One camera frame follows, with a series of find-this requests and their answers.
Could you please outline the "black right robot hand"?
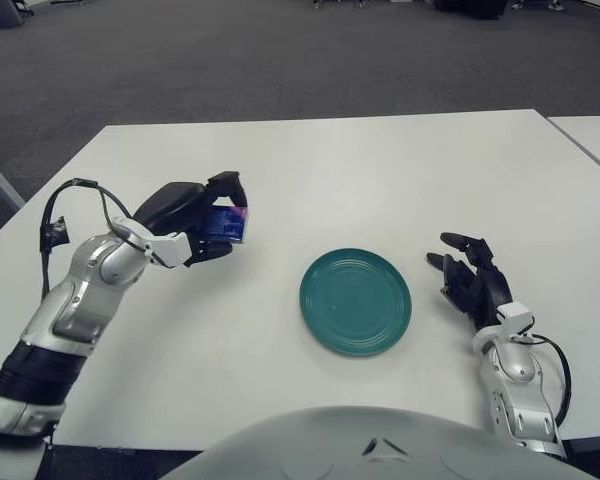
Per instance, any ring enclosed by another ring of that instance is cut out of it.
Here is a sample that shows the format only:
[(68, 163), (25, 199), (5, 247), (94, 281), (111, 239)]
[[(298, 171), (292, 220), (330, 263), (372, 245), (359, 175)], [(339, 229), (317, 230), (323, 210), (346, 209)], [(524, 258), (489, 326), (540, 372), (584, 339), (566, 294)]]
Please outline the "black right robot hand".
[(472, 321), (476, 332), (497, 326), (497, 308), (513, 301), (503, 273), (493, 264), (493, 253), (484, 239), (443, 232), (446, 245), (465, 254), (472, 270), (451, 255), (429, 252), (427, 262), (443, 274), (442, 295)]

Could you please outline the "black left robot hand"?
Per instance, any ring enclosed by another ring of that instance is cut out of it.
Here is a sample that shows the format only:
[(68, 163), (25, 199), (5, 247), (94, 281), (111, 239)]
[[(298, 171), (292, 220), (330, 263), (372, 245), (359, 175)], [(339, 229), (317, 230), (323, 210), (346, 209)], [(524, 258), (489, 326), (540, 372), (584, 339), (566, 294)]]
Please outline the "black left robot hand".
[(220, 220), (231, 214), (244, 224), (247, 208), (239, 174), (224, 171), (205, 184), (165, 184), (141, 204), (133, 219), (156, 236), (184, 233), (191, 248), (191, 256), (184, 262), (189, 267), (232, 252), (233, 242), (220, 231)]

